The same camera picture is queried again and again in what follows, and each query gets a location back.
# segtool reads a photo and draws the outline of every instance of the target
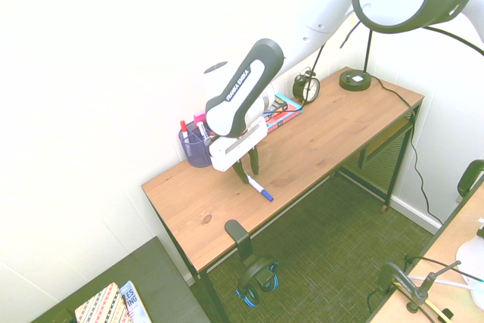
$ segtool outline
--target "alarm clock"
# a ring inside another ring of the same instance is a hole
[[[313,102],[319,95],[319,81],[314,76],[316,73],[307,70],[303,74],[299,74],[294,79],[293,94],[299,101],[304,104]]]

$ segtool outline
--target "desk top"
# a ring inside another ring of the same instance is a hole
[[[452,264],[458,248],[471,238],[476,236],[481,224],[478,218],[484,217],[484,184],[474,192],[474,195],[462,207],[462,210],[448,224],[440,236],[425,253],[425,257],[434,259],[446,264]],[[420,261],[412,270],[410,275],[426,277],[429,272],[436,272],[443,269],[431,262]],[[460,274],[446,272],[439,276],[440,280],[449,280],[460,284],[466,284]],[[468,290],[451,287],[447,285],[434,284],[429,291],[429,301],[437,308],[450,309],[454,313],[451,319],[453,323],[474,323],[484,321],[484,311],[477,307],[472,300]],[[371,320],[371,323],[413,323],[428,322],[422,312],[411,314],[406,309],[408,300],[398,291],[380,308],[378,313]],[[430,309],[425,308],[430,316],[437,321],[437,315]]]
[[[274,197],[273,202],[242,183],[232,170],[198,169],[186,160],[143,184],[197,271],[235,246],[224,230],[229,219],[236,219],[249,233],[256,230],[408,112],[376,80],[362,92],[342,89],[339,74],[344,70],[348,68],[322,80],[316,101],[257,145],[255,179]],[[412,107],[423,99],[396,85],[385,86]],[[245,158],[244,169],[252,175]]]

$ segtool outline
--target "pen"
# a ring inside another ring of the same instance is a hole
[[[181,134],[183,135],[183,144],[185,144],[185,150],[187,151],[187,157],[191,157],[191,148],[190,148],[190,142],[188,140],[188,131],[184,120],[180,122],[180,126],[181,126]]]
[[[249,184],[252,185],[262,196],[268,199],[269,202],[272,202],[274,198],[267,192],[259,183],[257,183],[250,175],[247,175],[247,179],[249,179]]]
[[[203,140],[207,140],[209,136],[206,133],[205,125],[203,124],[203,121],[199,121],[197,123],[197,126],[198,126],[198,129],[200,130],[200,134],[202,135]]]

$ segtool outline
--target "green carpet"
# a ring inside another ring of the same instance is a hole
[[[337,175],[313,191],[253,240],[258,255],[279,259],[279,287],[258,290],[260,304],[249,308],[235,294],[244,266],[238,254],[209,273],[230,320],[237,322],[365,322],[368,293],[377,287],[386,261],[403,266],[432,235],[389,209],[368,192]],[[198,284],[191,288],[209,318]],[[371,298],[376,308],[383,299]]]

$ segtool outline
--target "franka emika logo text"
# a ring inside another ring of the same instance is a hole
[[[244,81],[247,79],[249,75],[250,75],[250,68],[247,68],[245,69],[244,73],[240,75],[234,87],[232,87],[232,90],[228,93],[227,97],[225,98],[227,102],[230,102],[230,100],[235,96],[235,94],[237,94],[237,91],[239,90],[239,88],[242,86],[242,84],[244,83]]]

